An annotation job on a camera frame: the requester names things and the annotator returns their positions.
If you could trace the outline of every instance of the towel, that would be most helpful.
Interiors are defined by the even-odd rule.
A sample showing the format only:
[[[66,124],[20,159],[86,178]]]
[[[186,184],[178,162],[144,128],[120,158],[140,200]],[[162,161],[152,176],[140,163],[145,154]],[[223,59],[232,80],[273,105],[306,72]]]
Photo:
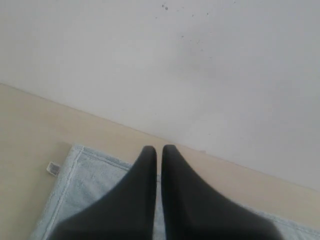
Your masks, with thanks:
[[[55,226],[82,211],[110,191],[131,164],[82,145],[74,145],[45,204],[30,240],[46,240]],[[165,240],[160,176],[157,176],[153,239]],[[272,221],[285,240],[320,240],[320,232],[296,222],[244,206]]]

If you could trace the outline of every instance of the towel tag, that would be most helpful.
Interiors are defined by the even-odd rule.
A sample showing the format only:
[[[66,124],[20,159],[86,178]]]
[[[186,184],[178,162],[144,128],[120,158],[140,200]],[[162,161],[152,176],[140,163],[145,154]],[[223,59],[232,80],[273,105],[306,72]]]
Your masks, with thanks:
[[[53,176],[58,176],[61,166],[55,162],[50,162],[49,165],[46,167],[48,173],[52,174]]]

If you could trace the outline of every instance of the white wall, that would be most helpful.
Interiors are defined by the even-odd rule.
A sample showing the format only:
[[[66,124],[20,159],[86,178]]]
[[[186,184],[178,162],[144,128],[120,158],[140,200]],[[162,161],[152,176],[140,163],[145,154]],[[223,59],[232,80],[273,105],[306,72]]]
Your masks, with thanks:
[[[0,81],[320,191],[319,9],[1,0]]]

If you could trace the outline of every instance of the wall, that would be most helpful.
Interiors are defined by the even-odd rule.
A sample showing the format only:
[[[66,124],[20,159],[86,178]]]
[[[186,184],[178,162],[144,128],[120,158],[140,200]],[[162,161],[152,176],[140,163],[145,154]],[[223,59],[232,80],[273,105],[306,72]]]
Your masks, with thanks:
[[[320,191],[319,9],[2,0],[0,81]]]

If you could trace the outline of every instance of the light blue towel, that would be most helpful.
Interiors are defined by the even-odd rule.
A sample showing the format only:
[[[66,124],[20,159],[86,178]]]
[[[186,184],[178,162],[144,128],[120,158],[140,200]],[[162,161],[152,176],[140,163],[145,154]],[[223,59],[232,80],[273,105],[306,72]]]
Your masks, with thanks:
[[[74,145],[57,177],[30,240],[46,240],[60,221],[93,204],[112,189],[131,165],[81,145]],[[251,211],[270,219],[286,240],[320,240],[320,232],[280,217]],[[164,240],[165,226],[158,176],[153,239]]]

